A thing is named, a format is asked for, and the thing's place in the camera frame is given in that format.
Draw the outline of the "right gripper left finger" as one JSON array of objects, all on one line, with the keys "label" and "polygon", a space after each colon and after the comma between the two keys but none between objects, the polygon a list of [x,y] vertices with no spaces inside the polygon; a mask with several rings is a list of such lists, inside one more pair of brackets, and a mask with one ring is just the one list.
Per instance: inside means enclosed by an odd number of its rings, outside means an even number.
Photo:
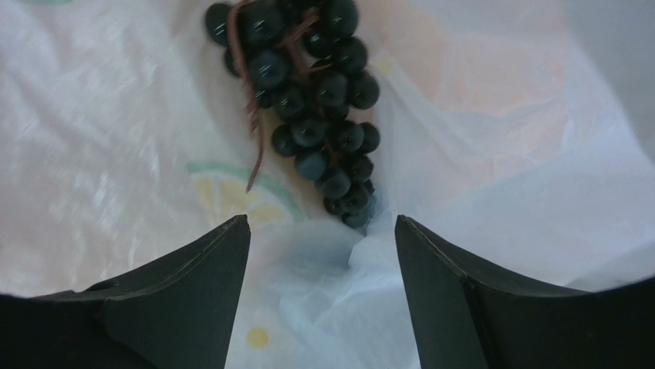
[{"label": "right gripper left finger", "polygon": [[3,368],[222,368],[251,229],[237,215],[84,291],[1,297]]}]

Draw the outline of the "fake black grapes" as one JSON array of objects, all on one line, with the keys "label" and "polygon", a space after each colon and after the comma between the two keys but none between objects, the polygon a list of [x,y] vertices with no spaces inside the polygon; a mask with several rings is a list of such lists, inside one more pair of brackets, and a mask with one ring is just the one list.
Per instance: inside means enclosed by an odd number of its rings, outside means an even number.
[{"label": "fake black grapes", "polygon": [[204,14],[209,39],[239,78],[258,144],[291,158],[325,211],[363,231],[374,216],[373,162],[381,133],[349,118],[381,95],[356,36],[353,1],[216,2]]}]

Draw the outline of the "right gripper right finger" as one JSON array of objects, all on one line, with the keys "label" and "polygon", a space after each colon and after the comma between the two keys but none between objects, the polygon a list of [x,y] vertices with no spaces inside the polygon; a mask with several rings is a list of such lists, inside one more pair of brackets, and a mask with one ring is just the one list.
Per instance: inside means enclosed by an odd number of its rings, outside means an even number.
[{"label": "right gripper right finger", "polygon": [[423,368],[652,368],[654,280],[598,292],[529,278],[412,218],[397,256]]}]

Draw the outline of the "white plastic bag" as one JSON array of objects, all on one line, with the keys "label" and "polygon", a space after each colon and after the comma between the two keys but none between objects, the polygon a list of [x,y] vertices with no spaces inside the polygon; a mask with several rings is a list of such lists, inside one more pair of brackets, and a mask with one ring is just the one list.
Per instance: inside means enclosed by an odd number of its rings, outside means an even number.
[{"label": "white plastic bag", "polygon": [[528,276],[654,272],[652,2],[364,1],[381,218],[330,220],[255,143],[206,1],[1,3],[1,289],[81,290],[235,216],[254,232],[229,368],[416,368],[408,215]]}]

